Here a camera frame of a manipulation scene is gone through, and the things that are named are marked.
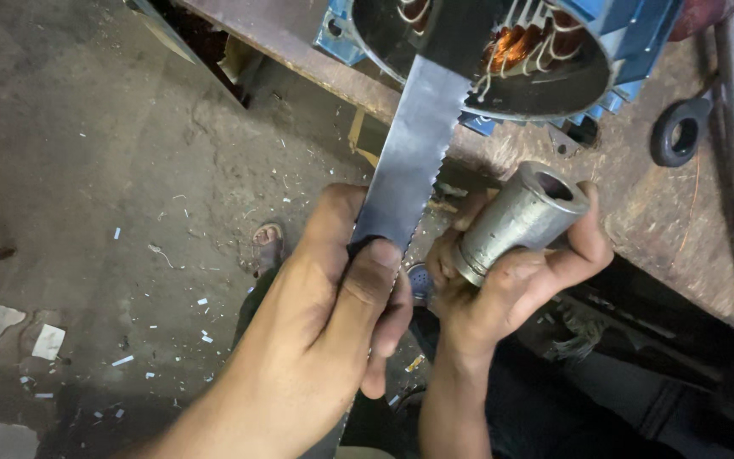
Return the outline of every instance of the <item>foot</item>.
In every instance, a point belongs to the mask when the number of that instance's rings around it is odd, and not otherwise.
[[[279,265],[285,250],[285,238],[279,224],[269,223],[254,232],[254,260],[257,269],[254,277],[259,278],[270,268]]]

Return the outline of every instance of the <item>debris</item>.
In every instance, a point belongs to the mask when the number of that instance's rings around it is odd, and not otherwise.
[[[130,355],[129,357],[124,357],[121,360],[118,360],[117,362],[113,362],[113,367],[117,367],[118,365],[126,362],[131,362],[132,360],[135,360],[135,357]]]
[[[159,253],[160,255],[163,255],[163,257],[166,258],[166,263],[169,264],[169,267],[172,268],[172,269],[175,268],[174,266],[171,266],[171,261],[169,261],[169,257],[166,256],[165,253],[163,253],[163,251],[162,251],[162,249],[160,247],[153,246],[153,245],[149,244],[149,250],[151,250],[152,252],[155,252],[155,253]]]
[[[33,357],[56,360],[59,349],[61,349],[61,343],[64,342],[65,334],[66,331],[45,323],[42,332],[38,335],[36,345],[33,347]]]
[[[407,368],[404,368],[404,370],[407,371],[408,373],[413,371],[425,359],[426,359],[426,356],[424,356],[424,354],[419,355],[418,357],[415,358],[415,360],[413,360],[413,362]]]

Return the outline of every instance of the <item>mounting hole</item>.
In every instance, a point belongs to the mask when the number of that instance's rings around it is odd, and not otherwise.
[[[571,193],[571,190],[563,182],[545,172],[537,172],[535,176],[536,182],[540,184],[549,198],[563,201],[573,200],[573,193]]]
[[[330,22],[327,23],[327,29],[330,30],[330,34],[334,37],[342,36],[342,28],[336,25],[335,19],[331,19]]]
[[[681,120],[670,132],[670,143],[673,152],[678,156],[688,154],[698,140],[698,122],[692,118]]]

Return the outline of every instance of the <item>left hand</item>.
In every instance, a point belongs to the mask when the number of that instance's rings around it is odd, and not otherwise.
[[[399,273],[401,250],[386,239],[347,268],[365,194],[343,184],[325,189],[223,374],[157,453],[296,457],[336,425],[359,386],[368,397],[383,395],[387,357],[412,318],[412,292]]]

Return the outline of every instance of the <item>metal blade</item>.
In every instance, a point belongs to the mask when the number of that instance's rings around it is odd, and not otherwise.
[[[468,78],[415,57],[356,221],[353,247],[382,237],[406,253],[470,89]]]

